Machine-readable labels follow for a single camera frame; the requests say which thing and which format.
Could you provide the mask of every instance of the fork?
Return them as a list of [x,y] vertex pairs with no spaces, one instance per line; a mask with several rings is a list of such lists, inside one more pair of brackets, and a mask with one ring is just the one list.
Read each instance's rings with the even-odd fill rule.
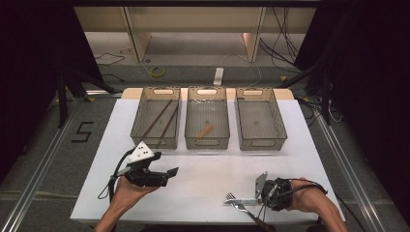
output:
[[[235,196],[229,192],[226,194],[226,199],[235,199]],[[262,229],[264,229],[267,232],[276,232],[277,230],[275,229],[274,226],[270,226],[266,224],[263,220],[259,219],[259,217],[256,217],[253,213],[248,211],[243,204],[233,204],[232,206],[235,207],[238,211],[245,212],[247,213]]]

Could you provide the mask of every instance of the human hand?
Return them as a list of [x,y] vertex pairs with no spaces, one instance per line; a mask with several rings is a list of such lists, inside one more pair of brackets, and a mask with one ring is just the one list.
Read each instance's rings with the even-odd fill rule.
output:
[[96,232],[109,232],[120,217],[132,208],[146,194],[159,189],[159,187],[138,187],[131,184],[127,178],[120,177],[111,203],[103,214],[102,219],[94,228]]
[[121,176],[117,182],[111,206],[122,210],[129,210],[146,194],[159,189],[159,187],[138,187],[131,184],[127,178]]

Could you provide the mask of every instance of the gray basket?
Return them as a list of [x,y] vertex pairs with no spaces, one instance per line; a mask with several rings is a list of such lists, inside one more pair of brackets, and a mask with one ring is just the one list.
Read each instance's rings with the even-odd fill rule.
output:
[[146,87],[142,91],[131,138],[151,149],[176,149],[181,111],[181,88]]
[[287,134],[272,88],[237,88],[235,106],[242,151],[281,149]]
[[185,138],[188,149],[226,150],[229,121],[223,87],[188,89]]

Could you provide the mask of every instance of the chopstick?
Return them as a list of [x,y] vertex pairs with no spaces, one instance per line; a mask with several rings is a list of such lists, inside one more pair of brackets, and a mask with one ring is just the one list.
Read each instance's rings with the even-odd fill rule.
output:
[[159,120],[159,118],[162,116],[163,112],[168,108],[168,106],[171,104],[172,100],[169,100],[169,102],[166,104],[166,106],[163,108],[163,110],[160,112],[160,114],[157,116],[157,118],[154,120],[154,122],[150,125],[150,127],[142,134],[142,137],[145,137],[148,132],[153,128],[153,126],[156,124],[156,122]]

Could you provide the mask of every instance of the hand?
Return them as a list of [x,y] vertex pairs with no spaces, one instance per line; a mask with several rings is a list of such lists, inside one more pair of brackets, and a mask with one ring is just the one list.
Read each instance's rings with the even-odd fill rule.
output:
[[[293,189],[310,185],[310,182],[304,180],[305,178],[293,180],[290,185]],[[286,210],[316,213],[323,219],[328,231],[347,231],[337,206],[319,188],[304,188],[293,192],[292,203]]]
[[159,189],[159,187],[138,187],[131,184],[127,178],[122,176],[117,182],[117,188],[110,207],[127,211],[146,194],[157,189]]
[[102,219],[94,228],[94,231],[109,232],[121,218],[121,216],[132,208],[146,194],[159,189],[159,187],[138,187],[131,184],[127,178],[120,177],[114,197],[103,214]]

